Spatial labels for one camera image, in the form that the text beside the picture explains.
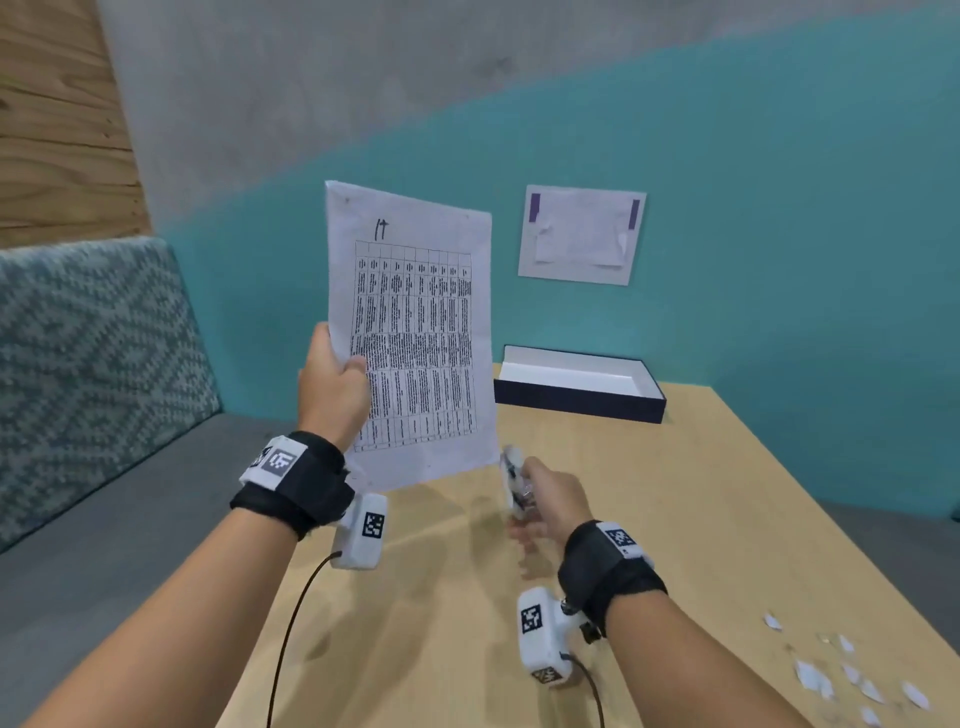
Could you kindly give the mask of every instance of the hand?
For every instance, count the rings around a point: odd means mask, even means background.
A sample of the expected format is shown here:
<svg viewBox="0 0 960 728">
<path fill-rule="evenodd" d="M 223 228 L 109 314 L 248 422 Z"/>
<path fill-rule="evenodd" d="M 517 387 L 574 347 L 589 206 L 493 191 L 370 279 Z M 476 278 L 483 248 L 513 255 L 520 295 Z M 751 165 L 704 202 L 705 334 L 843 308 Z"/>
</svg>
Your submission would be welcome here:
<svg viewBox="0 0 960 728">
<path fill-rule="evenodd" d="M 563 549 L 578 525 L 593 520 L 584 486 L 576 475 L 556 473 L 536 457 L 528 457 L 521 472 L 533 483 L 538 513 L 529 521 L 510 519 L 507 533 L 527 551 L 536 548 L 535 538 L 545 536 Z"/>
<path fill-rule="evenodd" d="M 297 428 L 320 435 L 346 452 L 370 416 L 367 360 L 352 356 L 340 366 L 326 323 L 313 329 L 300 370 Z"/>
</svg>

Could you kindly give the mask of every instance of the wristband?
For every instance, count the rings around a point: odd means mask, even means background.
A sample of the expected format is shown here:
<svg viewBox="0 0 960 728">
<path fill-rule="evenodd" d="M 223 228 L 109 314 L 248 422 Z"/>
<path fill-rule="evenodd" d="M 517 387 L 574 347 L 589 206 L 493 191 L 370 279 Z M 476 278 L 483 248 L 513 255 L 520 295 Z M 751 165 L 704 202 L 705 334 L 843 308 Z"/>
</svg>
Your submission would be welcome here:
<svg viewBox="0 0 960 728">
<path fill-rule="evenodd" d="M 289 525 L 302 539 L 341 519 L 353 502 L 344 455 L 311 432 L 275 437 L 240 476 L 230 508 L 246 508 Z"/>
<path fill-rule="evenodd" d="M 607 636 L 607 611 L 616 596 L 661 591 L 653 561 L 619 524 L 587 521 L 566 541 L 558 574 L 571 609 L 583 611 Z"/>
</svg>

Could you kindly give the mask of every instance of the person's left arm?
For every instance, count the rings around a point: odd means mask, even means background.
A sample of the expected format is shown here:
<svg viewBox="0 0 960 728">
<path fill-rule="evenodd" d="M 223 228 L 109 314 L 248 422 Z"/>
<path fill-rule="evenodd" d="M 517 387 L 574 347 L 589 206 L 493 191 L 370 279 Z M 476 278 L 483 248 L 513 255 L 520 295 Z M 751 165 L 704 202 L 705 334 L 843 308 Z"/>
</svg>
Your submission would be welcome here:
<svg viewBox="0 0 960 728">
<path fill-rule="evenodd" d="M 361 358 L 341 367 L 326 324 L 300 372 L 301 430 L 346 450 L 370 413 Z M 298 535 L 233 510 L 46 699 L 24 728 L 212 728 L 243 674 Z"/>
</svg>

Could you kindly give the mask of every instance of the open box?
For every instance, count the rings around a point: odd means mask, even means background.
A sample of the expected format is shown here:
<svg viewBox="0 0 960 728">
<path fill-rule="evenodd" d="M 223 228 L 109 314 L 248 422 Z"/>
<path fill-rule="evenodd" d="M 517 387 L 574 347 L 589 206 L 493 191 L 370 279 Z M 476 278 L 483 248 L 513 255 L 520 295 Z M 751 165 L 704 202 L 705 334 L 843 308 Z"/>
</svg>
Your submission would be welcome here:
<svg viewBox="0 0 960 728">
<path fill-rule="evenodd" d="M 666 397 L 639 359 L 526 347 L 505 347 L 493 395 L 500 404 L 657 425 L 666 410 Z"/>
</svg>

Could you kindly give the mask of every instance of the wire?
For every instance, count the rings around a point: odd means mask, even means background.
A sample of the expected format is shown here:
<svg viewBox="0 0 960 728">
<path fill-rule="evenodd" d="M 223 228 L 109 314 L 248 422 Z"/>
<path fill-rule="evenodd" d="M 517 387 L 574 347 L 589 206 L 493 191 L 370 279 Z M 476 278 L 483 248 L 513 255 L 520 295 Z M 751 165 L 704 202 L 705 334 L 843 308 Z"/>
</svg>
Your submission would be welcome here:
<svg viewBox="0 0 960 728">
<path fill-rule="evenodd" d="M 560 656 L 564 660 L 567 660 L 568 662 L 571 662 L 579 667 L 587 677 L 587 682 L 590 683 L 590 689 L 593 690 L 593 699 L 597 701 L 597 714 L 600 715 L 600 728 L 606 728 L 606 724 L 603 720 L 603 705 L 600 704 L 600 691 L 597 690 L 597 684 L 593 682 L 593 675 L 590 674 L 587 666 L 580 662 L 576 656 L 571 655 L 568 652 L 561 652 Z"/>
<path fill-rule="evenodd" d="M 270 690 L 270 707 L 267 709 L 267 728 L 270 728 L 274 722 L 274 699 L 276 698 L 276 684 L 280 681 L 280 667 L 283 665 L 283 653 L 287 651 L 287 641 L 290 640 L 290 633 L 294 628 L 294 619 L 297 618 L 297 612 L 300 611 L 300 605 L 303 603 L 303 598 L 306 596 L 307 590 L 310 589 L 310 585 L 313 584 L 314 578 L 320 573 L 320 569 L 326 566 L 327 562 L 331 559 L 335 559 L 338 556 L 343 556 L 343 551 L 334 551 L 329 556 L 320 562 L 320 565 L 313 570 L 313 573 L 310 574 L 310 578 L 306 580 L 306 584 L 303 585 L 303 591 L 300 592 L 300 598 L 297 600 L 297 606 L 294 607 L 294 613 L 290 615 L 290 623 L 287 624 L 287 633 L 283 635 L 283 644 L 280 646 L 280 656 L 276 660 L 276 673 L 274 674 L 274 686 Z"/>
</svg>

